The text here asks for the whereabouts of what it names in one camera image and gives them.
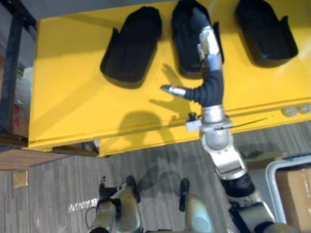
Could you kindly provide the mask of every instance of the black metal frame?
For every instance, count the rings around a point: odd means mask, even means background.
[[[20,0],[0,0],[0,3],[11,13],[12,21],[5,53],[4,74],[0,100],[0,146],[10,149],[21,149],[28,146],[28,139],[13,135],[13,106],[15,98],[17,59],[24,28],[36,38],[36,19]],[[97,156],[98,152],[65,146],[53,148],[55,153]]]

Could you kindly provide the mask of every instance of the yellow table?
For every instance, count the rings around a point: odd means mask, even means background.
[[[289,15],[299,55],[275,68],[253,65],[234,17],[238,0],[199,1],[211,19],[220,22],[225,53],[224,107],[234,132],[310,119],[310,114],[285,117],[281,110],[310,102],[311,5],[309,0],[269,0],[278,18]],[[182,126],[196,103],[161,91],[163,84],[196,87],[202,80],[182,77],[172,50],[171,16],[176,2],[146,4],[160,10],[163,32],[143,85],[123,89],[109,83],[100,63],[112,28],[142,5],[47,18],[38,23],[37,53],[31,103],[30,150],[101,138],[100,154],[134,150],[198,138]]]

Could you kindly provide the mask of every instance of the white clip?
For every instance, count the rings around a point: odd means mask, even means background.
[[[186,128],[188,132],[199,132],[201,126],[201,120],[186,121]]]

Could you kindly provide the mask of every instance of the black plastic tray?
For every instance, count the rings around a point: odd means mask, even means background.
[[[142,7],[131,13],[120,31],[113,33],[100,70],[111,83],[139,88],[148,72],[162,32],[159,10]]]
[[[236,15],[256,65],[275,67],[298,54],[288,16],[279,21],[269,3],[263,0],[240,0]]]

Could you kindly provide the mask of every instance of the cardboard box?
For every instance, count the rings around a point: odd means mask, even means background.
[[[28,171],[19,171],[13,174],[13,188],[28,185]]]
[[[269,163],[282,160],[287,156],[287,153],[282,151],[264,152],[254,158],[245,158],[244,161],[248,170],[266,169]]]
[[[311,167],[277,171],[276,182],[287,223],[311,232]]]

